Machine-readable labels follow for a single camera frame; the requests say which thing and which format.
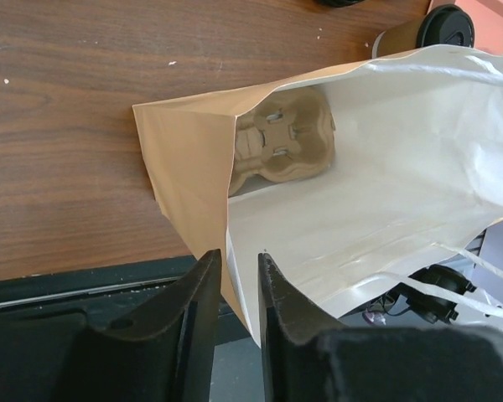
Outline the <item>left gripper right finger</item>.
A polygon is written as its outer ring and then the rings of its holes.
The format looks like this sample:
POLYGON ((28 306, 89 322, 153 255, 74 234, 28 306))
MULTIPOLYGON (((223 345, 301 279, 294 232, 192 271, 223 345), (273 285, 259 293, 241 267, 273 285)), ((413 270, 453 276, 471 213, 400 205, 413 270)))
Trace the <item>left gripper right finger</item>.
POLYGON ((268 401, 503 401, 503 333, 347 327, 258 256, 268 401))

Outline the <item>brown paper bag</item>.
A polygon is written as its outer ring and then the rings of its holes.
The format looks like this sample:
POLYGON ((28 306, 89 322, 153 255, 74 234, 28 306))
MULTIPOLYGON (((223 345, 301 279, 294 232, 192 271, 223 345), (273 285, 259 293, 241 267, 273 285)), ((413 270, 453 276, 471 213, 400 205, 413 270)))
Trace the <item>brown paper bag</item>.
POLYGON ((255 341, 263 251, 341 317, 503 219, 503 55, 435 45, 133 113, 159 207, 194 256, 221 250, 222 295, 255 341), (332 165, 231 197, 237 119, 305 86, 329 102, 332 165))

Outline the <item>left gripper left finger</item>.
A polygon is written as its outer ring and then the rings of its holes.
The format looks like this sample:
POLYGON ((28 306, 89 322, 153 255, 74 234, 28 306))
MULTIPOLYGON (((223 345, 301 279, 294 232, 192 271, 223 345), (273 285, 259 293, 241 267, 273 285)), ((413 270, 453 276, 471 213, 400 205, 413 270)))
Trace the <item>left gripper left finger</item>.
POLYGON ((206 401, 220 274, 208 251, 103 329, 80 309, 0 320, 0 401, 206 401))

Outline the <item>single cardboard cup carrier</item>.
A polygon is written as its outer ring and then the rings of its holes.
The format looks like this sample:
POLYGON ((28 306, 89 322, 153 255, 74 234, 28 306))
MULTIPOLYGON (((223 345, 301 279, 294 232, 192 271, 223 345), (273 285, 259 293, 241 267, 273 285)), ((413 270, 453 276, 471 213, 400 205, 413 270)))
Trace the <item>single cardboard cup carrier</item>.
POLYGON ((314 177, 334 160, 334 118, 326 97, 312 86, 271 93, 236 119, 228 194, 248 178, 272 183, 314 177))

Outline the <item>black coffee cup lid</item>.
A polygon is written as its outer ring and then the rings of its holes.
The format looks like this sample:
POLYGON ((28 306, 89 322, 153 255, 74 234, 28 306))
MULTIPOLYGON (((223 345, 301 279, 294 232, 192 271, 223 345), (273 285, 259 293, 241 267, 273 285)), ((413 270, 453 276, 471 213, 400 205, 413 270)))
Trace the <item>black coffee cup lid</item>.
POLYGON ((445 4, 433 9, 421 22, 416 47, 435 44, 474 47, 474 23, 460 7, 445 4))

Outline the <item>brown paper coffee cup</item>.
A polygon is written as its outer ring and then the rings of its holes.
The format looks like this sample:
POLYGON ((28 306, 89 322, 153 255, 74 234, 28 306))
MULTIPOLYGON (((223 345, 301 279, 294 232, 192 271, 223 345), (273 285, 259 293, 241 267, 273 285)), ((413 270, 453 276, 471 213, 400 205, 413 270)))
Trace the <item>brown paper coffee cup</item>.
POLYGON ((398 54, 420 47, 418 34, 423 18, 413 19, 381 32, 371 47, 373 59, 398 54))

